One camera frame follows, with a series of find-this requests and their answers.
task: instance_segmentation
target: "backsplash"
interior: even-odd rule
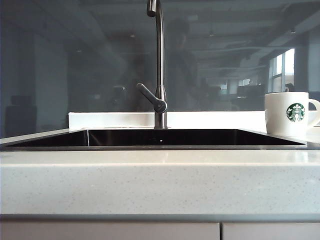
[[[0,137],[63,129],[69,112],[153,112],[147,0],[0,1]],[[320,1],[162,0],[169,112],[263,111],[320,99]]]

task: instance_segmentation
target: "cabinet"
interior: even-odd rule
[[[319,240],[320,223],[223,223],[223,240]]]
[[[14,221],[1,222],[1,240],[219,240],[219,223]]]

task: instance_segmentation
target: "undermount sink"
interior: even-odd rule
[[[1,151],[319,149],[320,144],[240,129],[79,130],[5,143]]]

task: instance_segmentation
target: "white mug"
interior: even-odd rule
[[[309,103],[316,115],[308,124]],[[268,134],[301,136],[320,121],[320,102],[309,99],[308,92],[275,92],[264,96],[265,124]]]

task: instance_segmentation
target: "stainless steel faucet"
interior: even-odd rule
[[[167,102],[164,86],[165,40],[164,21],[160,0],[148,0],[146,14],[156,23],[156,90],[153,95],[146,86],[138,83],[136,87],[153,104],[154,128],[167,129]]]

